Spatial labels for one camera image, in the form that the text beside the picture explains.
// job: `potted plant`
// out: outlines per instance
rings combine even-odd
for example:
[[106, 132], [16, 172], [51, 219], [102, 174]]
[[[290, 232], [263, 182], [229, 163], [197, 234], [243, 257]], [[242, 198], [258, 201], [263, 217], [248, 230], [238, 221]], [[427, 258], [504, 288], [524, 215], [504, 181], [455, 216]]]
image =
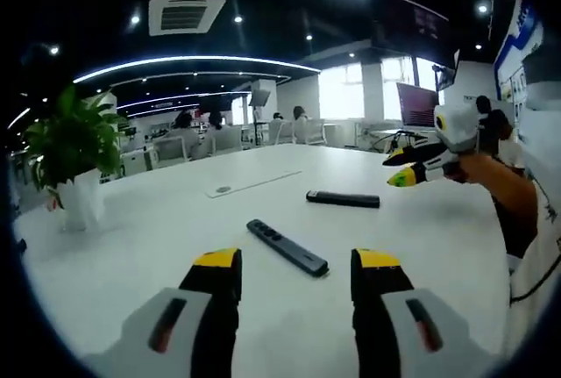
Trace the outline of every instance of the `potted plant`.
[[101, 173], [118, 171], [119, 132], [113, 125], [123, 121], [100, 104], [109, 91], [88, 104], [76, 97], [75, 86], [66, 88], [56, 101], [54, 114], [25, 131], [28, 152], [38, 156], [32, 179], [38, 189], [46, 188], [67, 213], [70, 231], [95, 228], [103, 212], [99, 195]]

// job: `white flower pot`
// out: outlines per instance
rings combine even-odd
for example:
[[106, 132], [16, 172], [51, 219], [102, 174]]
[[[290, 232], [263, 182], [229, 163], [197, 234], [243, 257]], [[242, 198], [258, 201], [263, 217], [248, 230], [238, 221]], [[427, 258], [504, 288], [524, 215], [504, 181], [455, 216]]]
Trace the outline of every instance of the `white flower pot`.
[[99, 192], [101, 172], [92, 169], [75, 177], [74, 182], [60, 183], [57, 190], [66, 212], [65, 229], [69, 232], [91, 231], [99, 226], [103, 200]]

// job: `remote control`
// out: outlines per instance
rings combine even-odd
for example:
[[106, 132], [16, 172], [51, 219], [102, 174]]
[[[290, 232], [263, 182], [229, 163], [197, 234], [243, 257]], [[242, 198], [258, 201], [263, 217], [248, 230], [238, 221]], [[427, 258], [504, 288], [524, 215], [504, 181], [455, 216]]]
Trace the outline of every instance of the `remote control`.
[[325, 191], [308, 191], [306, 199], [312, 203], [347, 205], [349, 207], [367, 207], [378, 209], [379, 196], [363, 196], [360, 194], [335, 194]]
[[320, 277], [329, 271], [326, 260], [302, 248], [262, 221], [252, 220], [247, 224], [247, 229], [309, 275]]

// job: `desk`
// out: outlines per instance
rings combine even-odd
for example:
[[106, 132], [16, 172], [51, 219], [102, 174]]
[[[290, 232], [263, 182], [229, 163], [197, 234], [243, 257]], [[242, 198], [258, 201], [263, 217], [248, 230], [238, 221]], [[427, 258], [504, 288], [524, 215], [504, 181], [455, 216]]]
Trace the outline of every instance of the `desk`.
[[[165, 287], [179, 286], [202, 253], [243, 251], [243, 294], [234, 377], [358, 376], [352, 329], [351, 250], [393, 253], [416, 288], [464, 317], [470, 335], [497, 353], [508, 310], [508, 267], [493, 202], [478, 185], [452, 181], [397, 189], [384, 155], [281, 145], [154, 170], [102, 185], [98, 234], [56, 231], [44, 208], [18, 218], [23, 257], [47, 316], [78, 355], [99, 353], [121, 324]], [[207, 198], [209, 188], [262, 172], [298, 175]], [[310, 189], [380, 195], [379, 210], [307, 203]], [[254, 238], [260, 218], [330, 263], [313, 279]]]

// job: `black ceiling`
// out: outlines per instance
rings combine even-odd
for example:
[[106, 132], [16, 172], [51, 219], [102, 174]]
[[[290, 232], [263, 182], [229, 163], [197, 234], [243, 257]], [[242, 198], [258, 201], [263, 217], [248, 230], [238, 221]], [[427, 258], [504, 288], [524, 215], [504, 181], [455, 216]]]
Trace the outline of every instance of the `black ceiling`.
[[[148, 34], [148, 1], [27, 0], [24, 5], [20, 0], [12, 4], [18, 21], [13, 34], [18, 74], [12, 79], [9, 120], [26, 107], [48, 113], [49, 103], [43, 104], [42, 98], [55, 96], [63, 85], [80, 75], [121, 63], [180, 55], [234, 55], [298, 63], [313, 53], [372, 36], [373, 0], [226, 0], [208, 33], [157, 37]], [[514, 4], [514, 0], [495, 0], [489, 42], [489, 17], [480, 17], [475, 10], [480, 0], [413, 1], [450, 19], [454, 40], [462, 48], [462, 59], [485, 62], [493, 62]], [[133, 14], [139, 14], [141, 19], [131, 27]], [[244, 18], [241, 24], [233, 22], [238, 14]], [[306, 40], [309, 33], [313, 35], [311, 41]], [[481, 51], [475, 50], [476, 43], [483, 45]], [[60, 47], [56, 56], [48, 52], [54, 44]], [[375, 58], [378, 53], [379, 50], [368, 49], [357, 52], [356, 59]], [[348, 60], [348, 53], [342, 53], [329, 58], [329, 62], [302, 64], [325, 68], [325, 64]], [[206, 71], [231, 74], [184, 74], [141, 81], [145, 76]], [[114, 88], [122, 105], [145, 100], [146, 93], [150, 98], [211, 93], [232, 90], [256, 78], [275, 79], [275, 75], [282, 75], [276, 80], [285, 81], [287, 77], [310, 74], [298, 68], [245, 61], [177, 61], [100, 75], [79, 87], [82, 94], [91, 96], [98, 89], [136, 79]], [[24, 126], [22, 120], [19, 130]]]

